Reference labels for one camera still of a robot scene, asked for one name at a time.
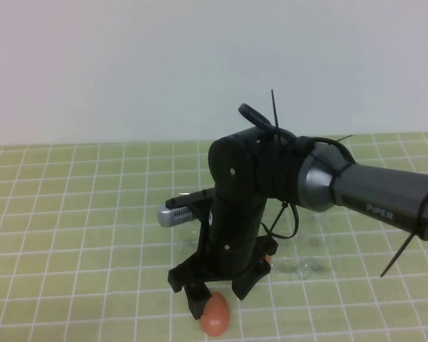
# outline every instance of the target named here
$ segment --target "black bracket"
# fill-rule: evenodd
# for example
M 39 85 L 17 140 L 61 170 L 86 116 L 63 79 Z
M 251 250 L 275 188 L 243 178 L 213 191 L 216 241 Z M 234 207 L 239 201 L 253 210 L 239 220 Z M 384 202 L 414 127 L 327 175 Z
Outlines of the black bracket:
M 258 237 L 249 267 L 243 273 L 234 277 L 225 277 L 210 270 L 203 261 L 203 251 L 210 228 L 209 214 L 213 192 L 214 189 L 202 190 L 169 199 L 165 204 L 168 209 L 189 207 L 201 223 L 197 251 L 168 272 L 168 283 L 174 292 L 178 293 L 184 288 L 188 307 L 194 319 L 201 317 L 206 302 L 212 296 L 206 282 L 232 281 L 233 292 L 243 300 L 254 285 L 270 273 L 271 266 L 265 257 L 267 254 L 274 255 L 277 251 L 277 242 L 272 237 Z

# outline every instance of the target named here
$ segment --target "table surface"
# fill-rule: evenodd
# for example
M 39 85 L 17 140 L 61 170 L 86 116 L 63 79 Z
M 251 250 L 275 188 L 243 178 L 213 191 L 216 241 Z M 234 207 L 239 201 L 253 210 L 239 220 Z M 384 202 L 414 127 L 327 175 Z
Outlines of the table surface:
M 367 165 L 428 173 L 428 133 L 358 135 Z M 166 281 L 195 251 L 195 222 L 156 207 L 211 187 L 209 141 L 0 147 L 0 341 L 206 341 Z M 271 223 L 279 203 L 269 201 Z M 229 341 L 427 341 L 428 243 L 343 208 L 301 213 L 271 274 L 240 302 Z M 286 213 L 276 231 L 288 233 Z

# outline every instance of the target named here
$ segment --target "egg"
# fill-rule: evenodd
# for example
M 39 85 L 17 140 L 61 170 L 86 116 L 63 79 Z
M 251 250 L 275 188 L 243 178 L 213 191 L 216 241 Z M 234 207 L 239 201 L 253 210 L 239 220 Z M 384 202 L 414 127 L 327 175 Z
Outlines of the egg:
M 230 307 L 222 294 L 214 292 L 206 302 L 200 318 L 202 330 L 211 337 L 225 333 L 230 324 Z

